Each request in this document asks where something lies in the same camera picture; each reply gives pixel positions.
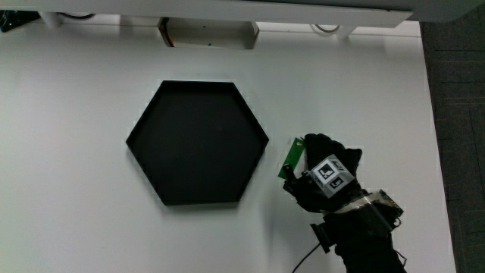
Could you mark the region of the person's right hand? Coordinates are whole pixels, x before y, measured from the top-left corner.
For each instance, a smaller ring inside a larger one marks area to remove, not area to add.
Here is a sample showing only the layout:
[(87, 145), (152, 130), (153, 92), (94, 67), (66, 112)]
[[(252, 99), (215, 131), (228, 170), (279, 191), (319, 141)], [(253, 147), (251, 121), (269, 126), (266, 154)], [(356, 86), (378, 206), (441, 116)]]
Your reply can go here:
[[(307, 152), (307, 166), (316, 167), (329, 155), (335, 155), (347, 168), (353, 177), (362, 156), (361, 149), (346, 148), (342, 143), (332, 140), (322, 133), (308, 133), (305, 135), (305, 148)], [(328, 198), (315, 182), (311, 182), (308, 175), (296, 178), (293, 168), (286, 164), (283, 166), (286, 175), (283, 188), (296, 198), (297, 203), (307, 212), (334, 212), (347, 203), (352, 202), (363, 195), (367, 190), (355, 178), (352, 182), (344, 186), (339, 192)]]

